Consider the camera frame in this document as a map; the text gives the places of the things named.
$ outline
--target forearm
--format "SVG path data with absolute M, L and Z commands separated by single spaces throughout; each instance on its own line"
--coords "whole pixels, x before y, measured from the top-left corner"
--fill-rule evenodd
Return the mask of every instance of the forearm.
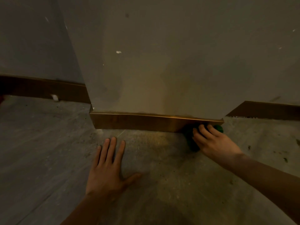
M 110 203 L 107 197 L 85 196 L 61 225 L 94 225 L 105 213 Z
M 300 178 L 246 155 L 239 156 L 229 170 L 260 191 L 296 223 L 300 223 Z

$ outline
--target white wall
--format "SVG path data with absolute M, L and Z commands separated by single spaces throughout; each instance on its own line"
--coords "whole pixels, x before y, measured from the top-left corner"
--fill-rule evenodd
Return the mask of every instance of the white wall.
M 59 0 L 97 111 L 300 105 L 299 0 Z
M 57 0 L 0 0 L 0 72 L 84 83 Z

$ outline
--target gray floor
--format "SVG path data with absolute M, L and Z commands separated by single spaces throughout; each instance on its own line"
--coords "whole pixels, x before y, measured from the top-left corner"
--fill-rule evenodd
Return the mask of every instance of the gray floor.
M 248 184 L 189 152 L 181 134 L 95 130 L 88 111 L 12 96 L 0 105 L 0 224 L 62 222 L 84 196 L 96 146 L 111 136 L 127 143 L 123 175 L 144 176 L 106 224 L 293 224 Z M 300 176 L 300 122 L 227 117 L 223 127 L 246 154 Z

